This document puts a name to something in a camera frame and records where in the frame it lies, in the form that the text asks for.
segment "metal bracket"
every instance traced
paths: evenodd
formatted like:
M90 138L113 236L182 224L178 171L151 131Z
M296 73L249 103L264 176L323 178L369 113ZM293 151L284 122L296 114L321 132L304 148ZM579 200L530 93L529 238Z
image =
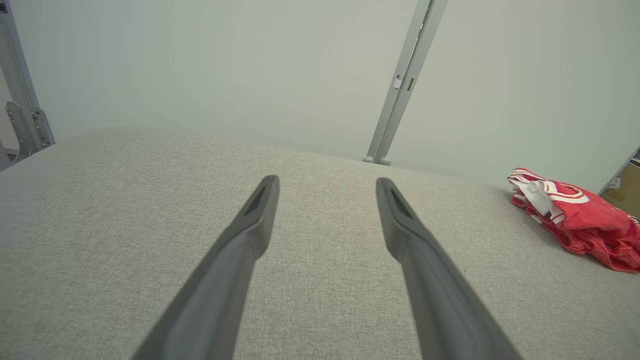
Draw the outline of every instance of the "metal bracket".
M393 142L394 136L396 135L398 125L400 125L400 120L402 120L402 116L404 115L404 109L406 109L406 106L409 103L412 89L415 88L418 76L420 75L420 71L422 70L422 66L424 65L424 60L427 58L429 48L431 47L433 38L436 35L436 31L438 29L438 26L440 25L440 20L442 19L442 15L444 14L444 10L447 7L448 1L449 0L430 0L429 9L424 16L424 20L422 21L422 29L420 30L417 41L414 43L415 45L410 44L413 52L409 59L409 65L407 66L406 72L404 73L403 77L403 79L407 80L408 84L406 87L404 87L404 81L402 84L403 88L406 89L406 91L403 90L397 93L396 100L393 103L391 112L388 115L387 126L385 127L385 130L380 137L378 149L373 156L373 160L375 163L381 163L384 165L391 164L391 161L388 158L385 158L387 157L389 149L391 148L391 143Z
M39 137L39 139L36 139L38 145L42 144L42 149L46 149L53 145L53 137L51 136L49 122L47 121L47 116L45 115L44 110L40 109L38 106L32 107L31 118L33 119L36 133Z
M400 75L394 81L394 89L400 90L400 86L402 86L402 80L400 80Z
M28 158L38 150L38 147L36 147L36 144L33 141L33 137L31 136L29 128L24 121L20 107L15 102L8 101L6 103L5 110L7 115L9 115L9 120L11 120L15 136L18 138L18 142L20 143L18 156L14 160L14 162L18 162L22 159Z

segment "white stripe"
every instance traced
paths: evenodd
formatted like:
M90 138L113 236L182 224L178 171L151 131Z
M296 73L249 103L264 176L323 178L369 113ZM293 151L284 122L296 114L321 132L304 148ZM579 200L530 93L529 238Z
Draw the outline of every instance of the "white stripe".
M538 176L538 175L536 175L536 174L534 174L534 173L532 173L532 172L529 172L529 171L523 170L523 169L521 169L521 168L514 170L514 171L512 172L512 174L525 174L525 175L528 175L528 176L533 176L533 177L535 177L535 178L537 178L537 179L540 179L540 180L548 180L548 179L545 179L544 177Z
M557 218L553 219L553 222L554 222L555 225L557 225L563 220L564 220L564 215L560 215Z
M557 186L556 186L556 184L554 182L547 181L546 183L549 184L549 190L546 192L549 195L563 195L565 197L575 197L575 198L586 196L582 191L580 191L580 189L576 188L573 185L563 184L564 186L566 186L568 188L574 189L576 191L575 194L561 193L561 192L558 191Z
M577 198L562 197L562 196L556 196L551 194L549 194L548 196L549 196L549 199L551 199L552 201L568 202L570 204L584 204L585 202L589 202L589 198L586 196L577 197Z
M556 217L556 216L558 216L558 215L560 215L560 214L564 214L564 213L562 212L562 210L560 210L560 209L556 206L555 202L553 202L553 201L551 202L550 212L551 212L551 218L554 218L554 217Z
M529 180L526 177L522 176L523 174L511 174L509 175L508 179L518 179L519 181L523 181L525 183L528 183L529 181L533 181L533 180Z

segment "cardboard box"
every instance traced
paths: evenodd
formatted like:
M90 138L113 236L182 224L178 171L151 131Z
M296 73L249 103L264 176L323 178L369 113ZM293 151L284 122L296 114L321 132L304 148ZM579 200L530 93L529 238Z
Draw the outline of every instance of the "cardboard box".
M606 189L602 198L629 215L640 217L640 161L632 159L618 177L620 188Z

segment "red garment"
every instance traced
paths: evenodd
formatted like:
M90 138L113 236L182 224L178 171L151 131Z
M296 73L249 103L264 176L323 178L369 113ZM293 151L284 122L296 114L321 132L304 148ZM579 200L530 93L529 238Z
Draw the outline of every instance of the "red garment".
M640 221L577 186L525 168L507 178L513 204L552 233L570 252L593 255L613 270L640 272Z

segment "gray upholstered surface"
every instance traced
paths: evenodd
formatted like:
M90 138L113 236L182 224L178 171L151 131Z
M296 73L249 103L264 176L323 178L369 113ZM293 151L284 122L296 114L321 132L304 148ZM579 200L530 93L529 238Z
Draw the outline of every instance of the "gray upholstered surface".
M567 253L501 190L148 131L94 133L0 172L0 357L131 355L266 174L280 203L236 357L419 356L378 219L386 176L524 357L640 358L640 277Z

